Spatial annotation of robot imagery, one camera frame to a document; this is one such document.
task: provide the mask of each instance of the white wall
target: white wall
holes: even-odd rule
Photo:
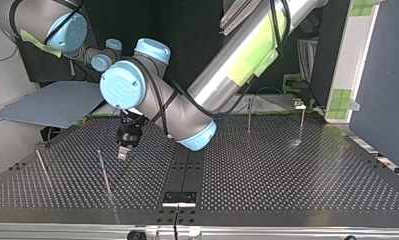
[[[0,29],[0,59],[11,56],[15,47]],[[34,91],[19,51],[12,58],[0,62],[0,109]],[[41,140],[41,128],[0,121],[0,173],[34,150],[34,145]]]
[[[0,59],[11,56],[15,48],[15,44],[0,29]],[[0,62],[0,105],[34,91],[19,51],[12,58]]]
[[[328,109],[330,109],[330,102],[335,89],[352,90],[351,99],[355,100],[378,9],[379,6],[376,5],[369,16],[348,17],[330,90]],[[351,114],[352,110],[349,110],[346,119],[326,118],[326,120],[330,123],[349,123]]]

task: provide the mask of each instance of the yellow-green tape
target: yellow-green tape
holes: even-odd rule
[[[22,38],[22,41],[30,42],[30,43],[34,44],[36,47],[40,48],[41,50],[48,52],[50,54],[53,54],[53,55],[57,56],[58,58],[60,58],[62,56],[61,51],[44,45],[42,42],[37,40],[33,35],[31,35],[30,33],[28,33],[25,30],[21,30],[21,38]]]
[[[283,13],[279,13],[277,19],[280,35],[283,36],[286,18]],[[259,77],[278,56],[271,15],[267,15],[252,34],[254,36],[249,40],[248,45],[237,57],[227,74],[239,86],[243,86],[252,74]]]

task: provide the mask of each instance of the blue joint cap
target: blue joint cap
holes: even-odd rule
[[[122,42],[118,39],[110,38],[110,39],[106,40],[105,46],[110,49],[122,51]]]
[[[48,35],[61,24],[70,13],[62,15],[56,20],[49,29]],[[75,13],[65,25],[56,32],[47,42],[51,46],[63,53],[70,53],[78,50],[87,36],[87,22],[83,15]]]
[[[167,65],[170,61],[171,50],[163,43],[150,38],[139,39],[134,51],[153,57]]]
[[[215,122],[212,121],[200,133],[188,139],[178,141],[178,143],[181,143],[183,146],[192,151],[199,151],[202,148],[204,148],[209,143],[209,141],[211,141],[211,138],[214,136],[216,131],[217,131],[217,124],[215,124]]]
[[[116,108],[139,106],[146,96],[146,81],[140,69],[129,61],[118,61],[102,74],[100,91]]]
[[[105,54],[96,54],[91,60],[92,67],[98,72],[104,72],[112,65],[112,60]]]

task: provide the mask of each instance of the black cable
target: black cable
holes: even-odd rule
[[[222,117],[225,115],[230,114],[231,112],[233,112],[233,110],[239,105],[240,101],[243,99],[243,97],[246,95],[246,93],[248,92],[248,90],[251,88],[252,84],[249,83],[248,86],[245,88],[245,90],[243,90],[242,95],[237,99],[237,101],[233,104],[233,106],[231,106],[231,108],[223,113],[218,113],[218,114],[214,114],[212,112],[209,112],[208,110],[206,110],[205,108],[203,108],[201,105],[199,105],[195,99],[193,99],[192,96],[190,96],[190,94],[185,91],[179,84],[178,82],[172,80],[171,81],[173,87],[181,94],[183,95],[187,100],[189,100],[190,103],[193,104],[193,106],[195,106],[197,109],[199,109],[199,111],[201,111],[203,114],[207,115],[208,117]]]
[[[283,36],[283,40],[282,40],[282,47],[284,47],[286,45],[287,42],[287,38],[289,37],[289,33],[290,33],[290,25],[292,25],[292,16],[290,15],[290,9],[289,9],[289,4],[287,3],[286,0],[281,0],[281,3],[283,4],[283,8],[284,8],[284,14],[286,17],[286,27],[284,30],[284,36]]]
[[[353,235],[349,235],[345,238],[345,240],[357,240],[357,238]]]
[[[273,27],[274,27],[274,33],[276,34],[276,42],[277,42],[277,52],[280,57],[283,57],[283,46],[282,40],[280,37],[280,29],[278,25],[278,19],[277,19],[277,10],[276,10],[276,3],[275,0],[269,0],[270,1],[270,10],[271,10],[271,17],[273,19]]]
[[[84,69],[83,67],[81,67],[80,65],[78,65],[78,64],[77,64],[76,62],[74,62],[74,61],[73,61],[73,63],[74,63],[74,65],[75,65],[78,69],[80,69],[80,70],[84,73],[84,79],[83,79],[83,81],[86,81],[87,78],[90,78],[93,82],[97,82],[96,79],[94,79],[90,74],[87,73],[86,69]]]
[[[127,57],[127,59],[134,63],[147,78],[147,80],[149,80],[149,82],[152,84],[153,91],[155,92],[156,101],[158,102],[159,111],[161,112],[162,129],[164,130],[165,136],[168,136],[167,116],[165,114],[164,105],[162,104],[161,92],[159,91],[158,84],[155,82],[155,79],[142,62],[133,57]]]
[[[323,111],[324,115],[326,115],[326,110],[324,110],[323,106],[318,102],[317,97],[314,94],[314,91],[312,91],[311,84],[309,83],[308,77],[306,76],[306,73],[305,73],[305,66],[304,66],[304,63],[302,62],[302,53],[300,50],[298,51],[298,55],[299,55],[299,62],[301,63],[301,67],[304,71],[304,78],[305,78],[304,81],[308,85],[308,89],[311,92],[312,97],[315,99],[315,102],[317,103],[318,107],[321,109],[321,111]]]
[[[0,62],[3,62],[5,60],[12,58],[13,56],[15,56],[16,52],[18,52],[18,46],[15,46],[15,50],[10,56],[0,59]]]
[[[55,29],[53,29],[53,31],[52,31],[49,35],[47,35],[46,39],[44,40],[44,44],[47,45],[47,42],[49,42],[49,40],[50,40],[53,36],[55,36],[55,34],[56,34],[59,30],[61,30],[61,28],[62,28],[62,27],[63,27],[63,26],[77,13],[77,12],[80,11],[80,9],[81,9],[81,7],[83,7],[83,5],[84,5],[84,1],[81,0],[80,5],[78,5],[78,7],[77,7],[76,9],[74,9],[74,10],[68,15],[68,17],[66,17],[66,18],[64,19],[64,21],[62,21]]]
[[[239,105],[240,101],[242,101],[243,97],[245,97],[246,93],[249,91],[249,89],[251,87],[252,87],[252,83],[249,83],[248,86],[245,88],[245,90],[243,90],[242,95],[240,95],[240,97],[237,99],[237,101],[233,104],[233,106],[231,106],[231,108],[229,110],[227,110],[226,112],[217,114],[217,116],[225,116],[225,115],[229,115],[231,112],[233,112],[234,109]]]

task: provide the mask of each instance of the perforated metal table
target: perforated metal table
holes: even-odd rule
[[[316,115],[303,128],[296,115],[254,116],[250,133],[247,121],[217,119],[200,152],[149,125],[126,161],[118,119],[71,128],[41,150],[47,171],[33,153],[0,175],[0,226],[399,228],[399,177],[339,129]],[[197,193],[196,207],[163,208],[167,192]]]

